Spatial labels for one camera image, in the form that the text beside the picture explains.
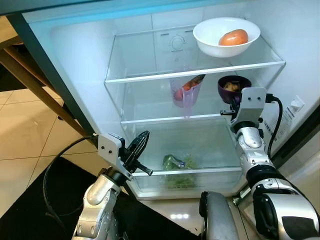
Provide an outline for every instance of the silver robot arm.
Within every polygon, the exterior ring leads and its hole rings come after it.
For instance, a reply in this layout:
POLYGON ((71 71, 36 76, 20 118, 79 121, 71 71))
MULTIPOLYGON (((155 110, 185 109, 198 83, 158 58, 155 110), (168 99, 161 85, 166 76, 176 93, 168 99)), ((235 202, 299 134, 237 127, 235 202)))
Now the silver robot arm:
POLYGON ((241 167, 251 188, 257 231, 279 240, 319 237, 318 213, 276 170, 265 152, 266 144, 258 125, 262 121, 260 114, 266 102, 266 90, 244 88, 241 93, 241 102, 233 103, 234 109, 229 114, 232 115, 230 124, 236 136, 241 167))
POLYGON ((111 166, 102 169, 94 184, 85 192, 83 210, 72 240, 117 240, 118 222, 113 213, 117 196, 137 168, 149 176, 152 170, 138 162, 145 149, 149 132, 144 131, 125 148, 125 140, 115 134, 99 135, 98 153, 111 166))

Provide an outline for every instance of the tiled floor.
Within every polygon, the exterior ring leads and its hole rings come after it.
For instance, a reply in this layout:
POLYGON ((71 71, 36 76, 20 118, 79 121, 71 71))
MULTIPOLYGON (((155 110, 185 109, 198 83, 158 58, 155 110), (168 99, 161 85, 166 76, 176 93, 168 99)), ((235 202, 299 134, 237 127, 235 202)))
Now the tiled floor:
MULTIPOLYGON (((62 105, 63 101, 58 95, 45 89, 62 105)), ((0 126, 1 217, 55 155, 81 136, 66 122, 59 120, 28 89, 0 92, 0 126)), ((75 145, 63 156, 94 175, 108 166, 88 141, 75 145)), ((192 233, 198 235, 201 232, 198 199, 143 203, 192 233)), ((231 211, 240 239, 248 240, 238 209, 231 207, 231 211)))

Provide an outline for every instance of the black cable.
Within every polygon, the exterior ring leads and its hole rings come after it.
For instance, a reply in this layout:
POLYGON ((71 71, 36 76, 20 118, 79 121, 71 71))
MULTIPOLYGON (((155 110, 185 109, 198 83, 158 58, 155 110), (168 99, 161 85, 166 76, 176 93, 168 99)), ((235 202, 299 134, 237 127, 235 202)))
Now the black cable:
POLYGON ((271 139, 270 139, 270 142, 269 142, 269 146, 268 146, 268 150, 267 150, 267 154, 268 154, 269 159, 271 159, 271 147, 272 147, 272 144, 274 143, 275 137, 277 135, 277 132, 278 132, 278 129, 279 129, 279 126, 280 126, 280 123, 281 123, 281 119, 282 119, 282 112, 283 112, 283 106, 282 106, 282 103, 281 103, 280 99, 275 97, 275 96, 273 96, 272 100, 276 101, 278 103, 278 105, 279 105, 279 115, 278 115, 278 120, 276 121, 276 125, 275 125, 275 128, 274 128, 273 134, 271 136, 271 139))
MULTIPOLYGON (((55 161, 62 155, 64 154, 67 150, 69 150, 71 147, 73 147, 74 145, 76 145, 77 143, 82 142, 83 140, 87 140, 87 139, 92 139, 96 136, 84 136, 79 138, 78 140, 74 141, 73 143, 71 143, 70 145, 68 145, 67 147, 65 147, 61 152, 59 152, 54 159, 52 160, 52 162, 49 164, 49 166, 46 168, 45 173, 44 173, 44 177, 43 177, 43 182, 42 182, 42 194, 43 194, 43 199, 44 199, 44 203, 46 205, 46 208, 48 210, 48 212, 46 212, 46 216, 51 217, 53 219, 55 219, 57 221, 57 223, 61 226, 61 228, 63 229, 63 232, 66 236, 67 239, 69 239, 67 231, 66 231, 66 227, 63 224, 63 222, 61 221, 60 217, 58 216, 58 214, 55 212, 55 210, 53 209, 53 207, 50 204, 50 201, 48 199, 48 193, 47 193, 47 179, 48 179, 48 173, 52 167, 52 165, 55 163, 55 161)), ((81 206, 77 207, 75 210, 68 212, 68 213, 64 213, 61 214, 60 216, 67 216, 67 215, 71 215, 75 212, 77 212, 78 210, 80 210, 82 208, 83 203, 81 204, 81 206)))

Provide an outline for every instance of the open refrigerator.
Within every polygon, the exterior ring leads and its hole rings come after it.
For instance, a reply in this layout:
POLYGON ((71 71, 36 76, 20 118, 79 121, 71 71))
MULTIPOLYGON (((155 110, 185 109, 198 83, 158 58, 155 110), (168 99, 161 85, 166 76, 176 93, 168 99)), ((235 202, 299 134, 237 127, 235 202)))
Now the open refrigerator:
MULTIPOLYGON (((246 185, 230 118, 220 115, 229 109, 218 94, 221 77, 248 78, 281 99, 273 153, 319 104, 317 0, 99 1, 23 17, 97 134, 116 133, 129 143, 150 131, 139 160, 153 175, 137 171, 129 182, 139 199, 199 198, 203 191, 234 196, 246 185), (247 19, 261 36, 238 56, 205 55, 193 28, 217 17, 247 19), (186 114, 173 101, 172 82, 202 74, 186 114), (166 167, 168 155, 184 167, 166 167)), ((262 117, 268 143, 278 107, 266 104, 262 117)))

